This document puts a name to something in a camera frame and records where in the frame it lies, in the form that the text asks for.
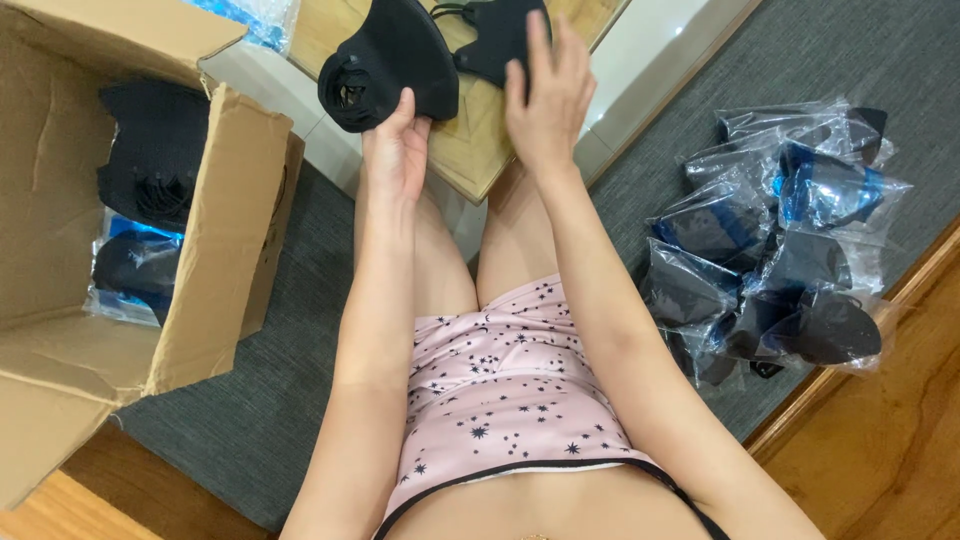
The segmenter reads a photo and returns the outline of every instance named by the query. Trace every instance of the gray rug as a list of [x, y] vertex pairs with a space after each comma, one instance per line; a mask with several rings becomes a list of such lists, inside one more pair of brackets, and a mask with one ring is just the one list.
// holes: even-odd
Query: gray rug
[[[846, 94], [891, 112], [888, 173], [917, 186], [883, 261], [893, 283], [960, 211], [960, 2], [766, 0], [593, 189], [628, 268], [646, 265], [643, 220], [685, 195], [675, 165], [710, 146], [712, 111]], [[259, 525], [279, 529], [313, 449], [352, 261], [352, 201], [305, 167], [264, 330], [234, 370], [120, 411], [122, 427]], [[708, 399], [743, 439], [803, 379], [748, 379]]]

